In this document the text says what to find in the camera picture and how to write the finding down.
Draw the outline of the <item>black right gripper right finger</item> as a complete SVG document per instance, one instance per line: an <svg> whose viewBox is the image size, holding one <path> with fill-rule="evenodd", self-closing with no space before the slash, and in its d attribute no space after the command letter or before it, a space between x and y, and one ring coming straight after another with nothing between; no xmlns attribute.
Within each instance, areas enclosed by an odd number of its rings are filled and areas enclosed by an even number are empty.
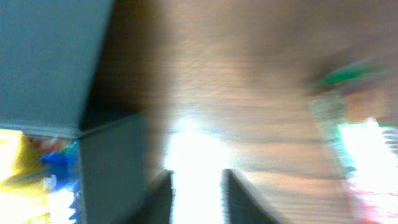
<svg viewBox="0 0 398 224"><path fill-rule="evenodd" d="M230 224L279 224L280 221L264 210L244 182L231 170L223 171L226 211Z"/></svg>

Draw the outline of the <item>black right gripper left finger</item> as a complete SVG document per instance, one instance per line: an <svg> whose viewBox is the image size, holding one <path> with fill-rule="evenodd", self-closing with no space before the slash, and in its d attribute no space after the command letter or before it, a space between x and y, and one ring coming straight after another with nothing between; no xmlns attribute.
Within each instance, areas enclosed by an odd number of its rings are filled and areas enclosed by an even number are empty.
<svg viewBox="0 0 398 224"><path fill-rule="evenodd" d="M174 198L171 170L163 170L146 192L143 204L125 224L169 224Z"/></svg>

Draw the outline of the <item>blue Oreo cookie pack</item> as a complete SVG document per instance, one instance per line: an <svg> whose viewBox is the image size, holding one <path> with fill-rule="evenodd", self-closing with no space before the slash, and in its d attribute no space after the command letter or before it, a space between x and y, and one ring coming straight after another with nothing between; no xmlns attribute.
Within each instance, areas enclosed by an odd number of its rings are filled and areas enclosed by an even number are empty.
<svg viewBox="0 0 398 224"><path fill-rule="evenodd" d="M47 151L40 157L48 172L42 183L47 193L50 223L79 222L76 198L79 184L76 171L77 149L77 142L72 141L59 149Z"/></svg>

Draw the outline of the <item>Haribo gummy candy bag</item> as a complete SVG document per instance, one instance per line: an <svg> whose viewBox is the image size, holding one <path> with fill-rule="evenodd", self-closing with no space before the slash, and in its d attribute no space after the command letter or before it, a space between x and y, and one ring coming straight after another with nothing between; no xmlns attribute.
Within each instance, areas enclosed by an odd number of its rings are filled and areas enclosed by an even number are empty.
<svg viewBox="0 0 398 224"><path fill-rule="evenodd" d="M33 138L28 137L34 148L40 155L51 154L53 152L64 153L73 144L70 139L64 138Z"/></svg>

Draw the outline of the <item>yellow Hacks candy bag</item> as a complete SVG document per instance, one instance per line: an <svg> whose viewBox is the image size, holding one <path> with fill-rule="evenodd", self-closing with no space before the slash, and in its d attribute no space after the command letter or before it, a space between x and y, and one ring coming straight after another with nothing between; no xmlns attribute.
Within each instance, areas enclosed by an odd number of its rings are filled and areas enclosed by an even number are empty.
<svg viewBox="0 0 398 224"><path fill-rule="evenodd" d="M49 222L45 169L22 131L1 130L1 223Z"/></svg>

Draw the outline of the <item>green red KitKat Milo bar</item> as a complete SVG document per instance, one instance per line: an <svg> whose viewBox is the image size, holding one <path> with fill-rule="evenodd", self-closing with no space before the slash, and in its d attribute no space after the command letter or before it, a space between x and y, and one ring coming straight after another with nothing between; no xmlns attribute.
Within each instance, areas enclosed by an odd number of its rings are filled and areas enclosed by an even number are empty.
<svg viewBox="0 0 398 224"><path fill-rule="evenodd" d="M397 223L397 111L384 91L391 75L362 60L310 87L310 111L355 223Z"/></svg>

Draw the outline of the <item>dark green box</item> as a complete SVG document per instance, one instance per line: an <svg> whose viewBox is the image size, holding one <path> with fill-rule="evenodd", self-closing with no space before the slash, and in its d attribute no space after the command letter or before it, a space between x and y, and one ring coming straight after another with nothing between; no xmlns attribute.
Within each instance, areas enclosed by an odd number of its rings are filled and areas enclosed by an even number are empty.
<svg viewBox="0 0 398 224"><path fill-rule="evenodd" d="M2 1L1 130L77 142L78 223L124 223L144 197L138 38L150 1Z"/></svg>

